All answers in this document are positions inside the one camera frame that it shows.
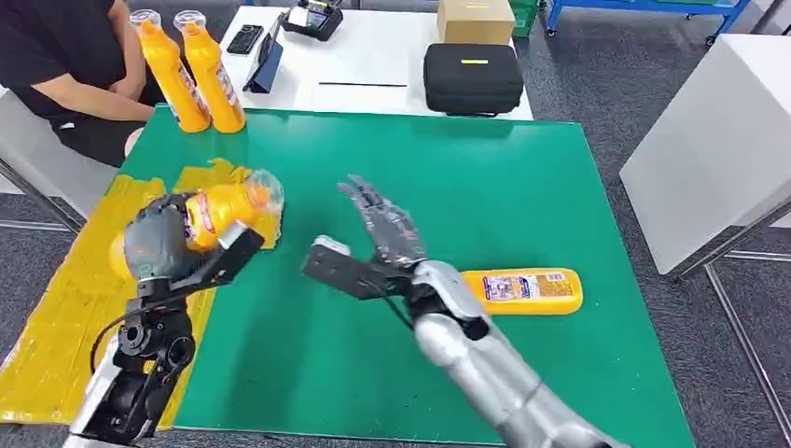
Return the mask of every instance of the cardboard box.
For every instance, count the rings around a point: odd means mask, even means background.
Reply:
[[[437,28],[446,44],[508,45],[514,13],[508,0],[439,0]]]

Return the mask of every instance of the bottle label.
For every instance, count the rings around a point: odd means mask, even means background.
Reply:
[[[190,214],[189,222],[192,223],[193,226],[201,226],[201,228],[210,233],[216,233],[215,224],[212,222],[212,216],[209,214],[209,201],[206,198],[206,194],[196,193],[191,199],[194,199],[195,202],[198,203],[198,215],[196,217],[192,216],[193,210],[188,208],[187,212]],[[189,229],[189,233],[192,238],[198,234],[196,230],[192,228]]]
[[[228,73],[225,71],[225,67],[223,64],[220,64],[220,67],[217,68],[217,79],[220,81],[220,86],[222,86],[223,91],[225,92],[225,97],[230,103],[230,105],[236,105],[236,102],[239,99],[236,97],[236,91],[233,90],[233,84],[230,83],[230,77]]]
[[[487,275],[483,277],[487,301],[524,301],[572,295],[571,282],[563,273],[536,275]]]
[[[195,104],[198,105],[198,108],[203,114],[207,114],[209,109],[206,107],[206,102],[203,101],[201,93],[195,86],[195,81],[192,80],[192,77],[189,75],[189,72],[183,63],[179,64],[178,75],[181,77],[181,82],[184,84],[184,87],[186,87],[189,91],[189,95],[192,96],[192,100],[195,101]]]

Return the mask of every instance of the robotic hand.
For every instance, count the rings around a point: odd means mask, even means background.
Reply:
[[[90,352],[93,376],[64,448],[134,446],[153,435],[195,354],[187,295],[230,282],[263,243],[236,221],[216,249],[193,252],[187,247],[189,196],[157,199],[124,230],[123,256],[138,280],[137,298],[96,338]],[[94,369],[102,337],[119,323]]]
[[[426,259],[409,217],[365,180],[340,184],[376,246],[372,261],[320,236],[303,272],[360,300],[402,296],[423,354],[443,369],[508,446],[622,448],[566,406],[483,312],[450,264]]]

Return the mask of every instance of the plastic bottle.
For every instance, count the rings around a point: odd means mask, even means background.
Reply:
[[[238,132],[245,124],[244,109],[223,67],[222,50],[206,32],[206,17],[198,11],[181,11],[173,24],[184,36],[187,61],[215,128],[221,133]]]
[[[129,17],[140,36],[140,45],[151,72],[185,133],[199,133],[211,119],[206,105],[181,62],[178,45],[162,31],[161,17],[152,9],[134,11]]]
[[[467,271],[462,278],[489,315],[568,315],[582,306],[582,284],[570,269]]]
[[[188,245],[200,252],[211,250],[234,219],[253,228],[262,213],[279,214],[283,200],[283,187],[266,170],[256,170],[240,183],[199,191],[187,200]]]

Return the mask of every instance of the black case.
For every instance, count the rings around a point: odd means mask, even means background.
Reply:
[[[308,0],[299,0],[297,6],[308,7]],[[283,29],[293,33],[299,33],[301,35],[307,35],[322,42],[327,42],[332,34],[335,33],[335,30],[338,29],[338,25],[340,25],[340,23],[343,21],[343,13],[340,12],[340,7],[333,5],[327,5],[324,8],[324,11],[327,14],[326,20],[317,30],[295,25],[294,23],[289,23],[288,16],[286,16],[285,20],[283,21]]]
[[[449,115],[497,115],[520,103],[524,81],[508,45],[432,44],[423,60],[428,108]]]

